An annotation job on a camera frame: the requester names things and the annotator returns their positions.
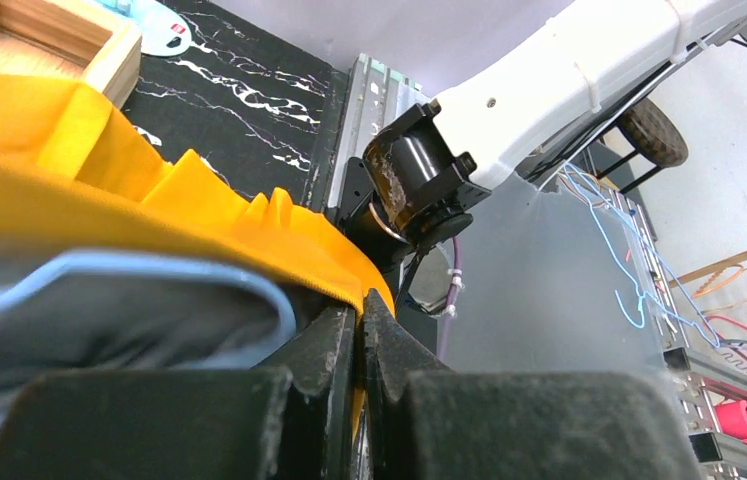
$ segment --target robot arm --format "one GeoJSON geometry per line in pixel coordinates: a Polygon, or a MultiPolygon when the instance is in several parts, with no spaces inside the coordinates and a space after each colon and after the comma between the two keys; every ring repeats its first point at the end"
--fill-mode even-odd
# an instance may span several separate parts
{"type": "Polygon", "coordinates": [[[747,0],[575,0],[497,63],[371,141],[362,160],[374,193],[346,234],[389,271],[407,252],[469,225],[467,210],[557,132],[745,20],[747,0]]]}
{"type": "Polygon", "coordinates": [[[497,63],[442,92],[434,123],[493,190],[535,148],[654,67],[747,17],[747,0],[576,0],[497,63]]]}

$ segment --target wire bundle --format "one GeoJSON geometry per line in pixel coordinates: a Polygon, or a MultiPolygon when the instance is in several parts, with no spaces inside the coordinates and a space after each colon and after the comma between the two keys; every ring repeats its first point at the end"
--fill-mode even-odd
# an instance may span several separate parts
{"type": "MultiPolygon", "coordinates": [[[[653,255],[653,257],[659,262],[659,264],[664,268],[671,276],[671,278],[676,279],[676,274],[673,273],[673,270],[670,268],[669,265],[664,261],[664,259],[659,255],[659,253],[647,244],[647,242],[643,241],[643,238],[641,237],[641,234],[638,232],[638,229],[635,227],[634,224],[631,223],[631,221],[628,218],[628,215],[625,212],[622,212],[617,207],[612,205],[612,203],[609,201],[608,198],[606,198],[600,187],[593,184],[588,177],[584,175],[584,172],[582,172],[580,169],[576,168],[575,166],[565,164],[562,166],[560,173],[566,177],[566,180],[569,181],[570,185],[576,190],[576,192],[579,194],[579,196],[587,198],[588,194],[580,187],[580,183],[584,183],[587,185],[588,190],[591,194],[596,195],[604,202],[601,207],[602,209],[614,212],[617,216],[617,218],[620,219],[621,223],[628,228],[633,235],[635,235],[636,238],[641,240],[641,244],[644,245],[644,247],[653,255]],[[571,176],[571,174],[578,177],[579,182],[574,180],[574,178],[571,176]]],[[[614,248],[611,245],[611,241],[608,238],[608,235],[606,234],[605,228],[603,227],[602,223],[600,222],[596,209],[596,207],[593,203],[587,202],[588,204],[588,210],[591,213],[591,218],[594,220],[594,223],[596,224],[597,228],[600,231],[600,234],[603,237],[603,240],[606,243],[606,246],[609,249],[609,252],[611,253],[612,259],[614,260],[615,264],[620,268],[620,270],[623,272],[623,274],[632,282],[633,286],[635,287],[635,295],[637,297],[637,319],[633,319],[632,316],[626,311],[626,308],[623,306],[623,302],[620,299],[620,293],[615,290],[615,299],[617,300],[617,304],[620,307],[621,312],[623,313],[623,316],[626,317],[626,320],[629,322],[630,325],[632,325],[635,328],[644,328],[645,325],[645,318],[644,318],[644,303],[649,300],[650,304],[656,307],[658,310],[660,310],[664,315],[666,315],[669,318],[673,318],[681,323],[684,323],[685,325],[688,325],[689,327],[694,328],[697,330],[697,332],[703,337],[703,339],[709,343],[713,348],[720,348],[720,337],[715,332],[714,328],[709,324],[708,319],[703,315],[703,313],[700,311],[700,309],[697,307],[696,303],[694,302],[691,295],[685,290],[685,287],[683,287],[681,284],[678,284],[679,289],[682,291],[682,294],[685,296],[685,298],[690,302],[690,304],[693,306],[695,313],[699,317],[699,319],[702,321],[701,323],[705,325],[705,331],[704,328],[700,325],[700,323],[697,323],[696,321],[688,320],[684,317],[681,317],[680,315],[677,315],[676,313],[668,310],[661,301],[655,297],[652,293],[644,290],[641,285],[638,283],[638,280],[629,272],[629,270],[624,267],[623,263],[621,263],[620,259],[617,256],[617,253],[614,251],[614,248]]]]}

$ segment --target dark gray cloth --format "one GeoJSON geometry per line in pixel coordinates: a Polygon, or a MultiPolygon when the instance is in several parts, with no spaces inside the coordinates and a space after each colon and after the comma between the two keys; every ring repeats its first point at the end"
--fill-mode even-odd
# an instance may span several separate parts
{"type": "MultiPolygon", "coordinates": [[[[49,256],[0,249],[0,285],[49,256]]],[[[299,326],[324,298],[289,286],[299,326]]],[[[227,286],[123,277],[69,276],[0,314],[0,415],[46,372],[75,368],[164,368],[259,340],[277,314],[261,298],[227,286]]]]}

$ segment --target black marble surface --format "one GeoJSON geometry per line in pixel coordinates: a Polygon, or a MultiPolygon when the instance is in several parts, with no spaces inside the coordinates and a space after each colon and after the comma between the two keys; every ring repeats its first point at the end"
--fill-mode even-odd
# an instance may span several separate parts
{"type": "Polygon", "coordinates": [[[161,2],[193,43],[141,58],[126,117],[167,161],[193,148],[245,198],[279,186],[319,209],[348,76],[206,0],[161,2]]]}

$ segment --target yellow fabric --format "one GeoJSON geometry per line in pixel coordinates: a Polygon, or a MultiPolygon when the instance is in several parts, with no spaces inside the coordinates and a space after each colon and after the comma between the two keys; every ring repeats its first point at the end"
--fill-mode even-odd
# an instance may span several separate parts
{"type": "Polygon", "coordinates": [[[84,84],[0,75],[0,238],[249,266],[351,304],[376,267],[320,214],[274,190],[247,202],[188,151],[170,165],[84,84]]]}

